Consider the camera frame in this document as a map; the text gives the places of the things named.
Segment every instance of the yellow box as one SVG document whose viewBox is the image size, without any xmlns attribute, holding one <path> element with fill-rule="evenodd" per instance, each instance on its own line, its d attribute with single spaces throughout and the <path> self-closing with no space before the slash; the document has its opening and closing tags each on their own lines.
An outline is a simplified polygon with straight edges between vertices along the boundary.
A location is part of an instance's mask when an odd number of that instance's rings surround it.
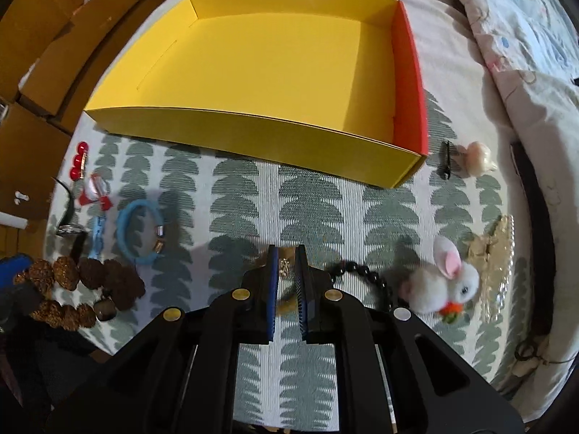
<svg viewBox="0 0 579 434">
<path fill-rule="evenodd" d="M 428 153 L 398 0 L 184 0 L 119 60 L 86 111 L 113 133 L 383 187 Z"/>
</svg>

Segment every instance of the black bead bracelet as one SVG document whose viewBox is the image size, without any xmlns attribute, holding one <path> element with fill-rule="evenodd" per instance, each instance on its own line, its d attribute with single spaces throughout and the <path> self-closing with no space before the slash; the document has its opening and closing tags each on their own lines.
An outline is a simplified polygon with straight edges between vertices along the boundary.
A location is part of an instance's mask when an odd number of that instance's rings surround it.
<svg viewBox="0 0 579 434">
<path fill-rule="evenodd" d="M 376 271 L 371 271 L 370 268 L 364 264 L 358 264 L 355 261 L 342 261 L 329 270 L 332 283 L 335 284 L 336 279 L 343 276 L 346 272 L 357 272 L 360 277 L 365 278 L 370 284 L 384 291 L 387 308 L 390 309 L 392 307 L 392 288 L 389 287 L 384 278 L 380 277 L 380 274 Z"/>
</svg>

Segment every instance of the bunny pink ear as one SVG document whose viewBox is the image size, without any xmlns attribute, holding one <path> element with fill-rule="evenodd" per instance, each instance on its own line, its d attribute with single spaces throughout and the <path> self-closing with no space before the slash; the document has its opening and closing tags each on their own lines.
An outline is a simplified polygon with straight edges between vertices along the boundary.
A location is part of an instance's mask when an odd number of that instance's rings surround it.
<svg viewBox="0 0 579 434">
<path fill-rule="evenodd" d="M 453 279 L 462 267 L 462 261 L 454 243 L 442 235 L 437 236 L 434 239 L 433 254 L 436 267 L 446 277 Z"/>
</svg>

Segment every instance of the open cardboard box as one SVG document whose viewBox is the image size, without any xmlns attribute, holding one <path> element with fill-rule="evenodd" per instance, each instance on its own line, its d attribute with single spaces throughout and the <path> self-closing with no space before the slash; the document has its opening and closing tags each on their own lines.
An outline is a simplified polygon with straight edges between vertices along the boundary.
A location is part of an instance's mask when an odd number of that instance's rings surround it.
<svg viewBox="0 0 579 434">
<path fill-rule="evenodd" d="M 58 175 L 70 137 L 18 104 L 0 123 L 0 210 L 40 220 L 48 216 L 53 176 Z M 16 203 L 15 192 L 28 201 Z"/>
<path fill-rule="evenodd" d="M 102 74 L 143 21 L 165 0 L 138 0 L 106 34 L 74 80 L 56 116 L 48 121 L 72 133 Z"/>
<path fill-rule="evenodd" d="M 113 133 L 382 187 L 428 153 L 398 0 L 184 0 L 118 60 L 86 111 Z"/>
<path fill-rule="evenodd" d="M 56 115 L 92 53 L 140 0 L 89 0 L 72 14 L 20 87 L 20 103 Z"/>
<path fill-rule="evenodd" d="M 12 0 L 0 19 L 0 98 L 16 101 L 21 78 L 82 3 L 83 0 Z"/>
</svg>

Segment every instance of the blue hair tie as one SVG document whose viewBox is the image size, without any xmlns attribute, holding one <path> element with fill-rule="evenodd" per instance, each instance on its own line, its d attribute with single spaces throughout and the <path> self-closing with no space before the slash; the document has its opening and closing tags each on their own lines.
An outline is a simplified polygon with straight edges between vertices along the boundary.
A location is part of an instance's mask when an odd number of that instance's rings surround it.
<svg viewBox="0 0 579 434">
<path fill-rule="evenodd" d="M 146 207 L 151 211 L 153 214 L 153 218 L 156 223 L 155 227 L 155 234 L 157 236 L 157 241 L 155 242 L 155 246 L 153 247 L 152 252 L 150 252 L 146 256 L 133 256 L 128 249 L 127 241 L 126 241 L 126 232 L 128 227 L 128 222 L 131 219 L 132 213 L 138 207 Z M 131 263 L 134 264 L 143 264 L 143 265 L 152 265 L 157 259 L 157 256 L 161 252 L 164 246 L 163 241 L 164 236 L 164 227 L 163 227 L 163 216 L 159 212 L 158 206 L 156 203 L 151 201 L 147 201 L 145 199 L 138 199 L 136 201 L 132 201 L 132 203 L 128 204 L 123 210 L 119 212 L 119 216 L 117 218 L 117 242 L 119 244 L 119 248 L 121 252 L 128 259 Z"/>
</svg>

